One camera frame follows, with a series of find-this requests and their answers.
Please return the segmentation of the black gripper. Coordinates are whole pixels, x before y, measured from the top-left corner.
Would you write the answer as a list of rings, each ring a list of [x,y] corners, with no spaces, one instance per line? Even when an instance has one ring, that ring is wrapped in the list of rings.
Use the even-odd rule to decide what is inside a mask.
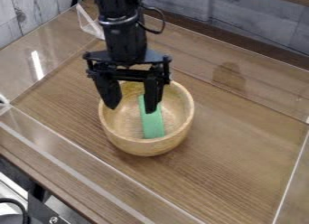
[[[170,82],[171,58],[147,47],[146,33],[159,34],[145,26],[142,15],[121,18],[99,17],[106,37],[106,49],[83,54],[87,74],[108,108],[115,109],[122,100],[119,80],[143,82],[145,110],[157,111],[163,87]]]

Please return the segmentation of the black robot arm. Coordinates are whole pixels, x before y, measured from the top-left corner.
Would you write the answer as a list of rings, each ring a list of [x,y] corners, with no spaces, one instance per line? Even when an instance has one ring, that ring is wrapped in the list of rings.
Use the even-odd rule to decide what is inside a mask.
[[[171,57],[147,48],[143,12],[150,9],[143,0],[94,0],[98,6],[98,22],[106,36],[106,49],[83,54],[87,75],[111,109],[122,100],[119,82],[143,84],[145,112],[157,111],[163,88],[170,83]]]

